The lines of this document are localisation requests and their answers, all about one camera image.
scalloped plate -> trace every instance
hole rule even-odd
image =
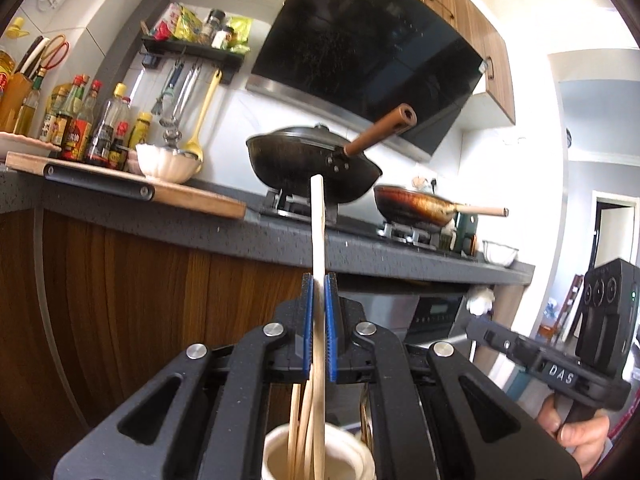
[[[51,152],[61,151],[50,142],[42,142],[22,135],[0,132],[0,160],[6,159],[6,152],[28,153],[29,155],[47,156]]]

black shelf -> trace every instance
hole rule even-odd
[[[142,36],[142,44],[150,54],[184,54],[185,56],[201,57],[218,63],[222,70],[220,84],[229,84],[233,76],[240,70],[244,61],[243,54],[235,54],[228,50],[213,48],[212,46],[191,43],[182,40],[158,41],[151,36]]]

human hand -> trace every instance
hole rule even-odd
[[[562,447],[575,447],[572,455],[580,466],[582,477],[587,476],[598,463],[607,441],[609,417],[604,410],[598,410],[591,420],[565,424],[560,430],[562,420],[551,394],[542,404],[536,420]]]

cutting board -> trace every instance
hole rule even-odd
[[[5,164],[12,170],[33,173],[72,186],[102,190],[119,196],[159,202],[225,218],[244,218],[246,210],[245,203],[210,191],[181,184],[156,182],[124,171],[107,170],[78,162],[8,152]]]

upper cabinet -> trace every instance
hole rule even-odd
[[[486,62],[486,94],[511,124],[516,123],[509,56],[504,40],[470,0],[422,0],[476,50]]]

